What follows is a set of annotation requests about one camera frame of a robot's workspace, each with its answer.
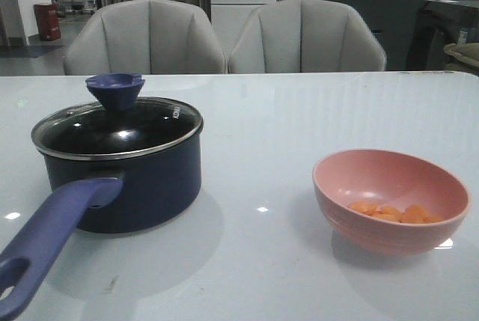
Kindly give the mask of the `right grey upholstered chair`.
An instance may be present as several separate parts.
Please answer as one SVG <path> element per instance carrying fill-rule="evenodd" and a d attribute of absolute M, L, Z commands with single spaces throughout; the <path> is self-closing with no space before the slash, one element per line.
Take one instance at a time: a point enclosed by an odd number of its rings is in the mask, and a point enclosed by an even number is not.
<path fill-rule="evenodd" d="M 385 50 L 353 7 L 283 0 L 254 9 L 228 57 L 228 72 L 378 72 Z"/>

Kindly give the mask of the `glass pot lid purple knob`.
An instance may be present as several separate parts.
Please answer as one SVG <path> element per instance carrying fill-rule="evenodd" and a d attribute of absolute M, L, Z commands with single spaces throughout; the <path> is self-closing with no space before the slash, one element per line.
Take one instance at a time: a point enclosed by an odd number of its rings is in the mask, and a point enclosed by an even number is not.
<path fill-rule="evenodd" d="M 195 107 L 179 100 L 142 97 L 139 73 L 107 73 L 86 79 L 95 100 L 39 121 L 31 139 L 39 152 L 60 159 L 129 159 L 166 150 L 203 126 Z"/>

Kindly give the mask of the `grey upholstered chair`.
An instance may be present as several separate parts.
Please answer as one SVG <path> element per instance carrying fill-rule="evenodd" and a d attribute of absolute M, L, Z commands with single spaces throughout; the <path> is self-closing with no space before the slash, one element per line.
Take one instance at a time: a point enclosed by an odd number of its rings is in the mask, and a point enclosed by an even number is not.
<path fill-rule="evenodd" d="M 64 55 L 68 76 L 225 71 L 225 54 L 206 13 L 170 0 L 132 0 L 100 8 Z"/>
<path fill-rule="evenodd" d="M 353 7 L 283 0 L 254 9 L 228 57 L 228 72 L 378 72 L 385 50 Z"/>

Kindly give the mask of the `beige cushion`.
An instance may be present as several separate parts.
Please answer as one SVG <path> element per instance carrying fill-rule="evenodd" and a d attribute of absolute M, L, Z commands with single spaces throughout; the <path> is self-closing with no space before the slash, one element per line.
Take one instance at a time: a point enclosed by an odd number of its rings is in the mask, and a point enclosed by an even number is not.
<path fill-rule="evenodd" d="M 449 43 L 443 47 L 447 55 L 444 69 L 478 76 L 478 43 Z"/>

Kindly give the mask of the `red bin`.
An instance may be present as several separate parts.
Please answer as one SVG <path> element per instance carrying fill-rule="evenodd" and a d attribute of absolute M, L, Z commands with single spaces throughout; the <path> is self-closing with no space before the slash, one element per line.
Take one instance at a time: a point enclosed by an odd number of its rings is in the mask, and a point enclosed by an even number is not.
<path fill-rule="evenodd" d="M 56 4 L 35 4 L 34 14 L 40 40 L 52 41 L 61 37 Z"/>

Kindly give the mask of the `orange ham slices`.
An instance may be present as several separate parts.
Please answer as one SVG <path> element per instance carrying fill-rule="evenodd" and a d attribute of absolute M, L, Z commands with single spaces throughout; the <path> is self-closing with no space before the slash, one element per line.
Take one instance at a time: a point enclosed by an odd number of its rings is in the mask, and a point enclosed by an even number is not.
<path fill-rule="evenodd" d="M 348 208 L 366 216 L 403 224 L 431 224 L 444 220 L 443 217 L 431 213 L 420 204 L 412 204 L 406 209 L 400 210 L 388 204 L 379 205 L 369 201 L 356 201 L 349 204 Z"/>

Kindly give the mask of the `pink bowl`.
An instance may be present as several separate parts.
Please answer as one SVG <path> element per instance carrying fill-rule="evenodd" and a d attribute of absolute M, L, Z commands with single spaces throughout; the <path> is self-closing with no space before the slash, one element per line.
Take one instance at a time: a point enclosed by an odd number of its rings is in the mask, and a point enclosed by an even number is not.
<path fill-rule="evenodd" d="M 390 150 L 342 150 L 323 157 L 312 173 L 326 221 L 353 244 L 387 255 L 428 252 L 449 239 L 470 207 L 464 184 L 424 159 Z M 348 208 L 356 201 L 388 204 L 400 210 L 420 204 L 443 221 L 403 224 Z"/>

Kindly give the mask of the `left grey upholstered chair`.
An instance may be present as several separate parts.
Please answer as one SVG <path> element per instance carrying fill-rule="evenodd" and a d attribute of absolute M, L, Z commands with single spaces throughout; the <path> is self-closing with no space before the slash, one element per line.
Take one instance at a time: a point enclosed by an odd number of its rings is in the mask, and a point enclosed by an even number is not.
<path fill-rule="evenodd" d="M 100 8 L 64 55 L 68 76 L 225 71 L 225 54 L 206 13 L 170 0 L 132 0 Z"/>

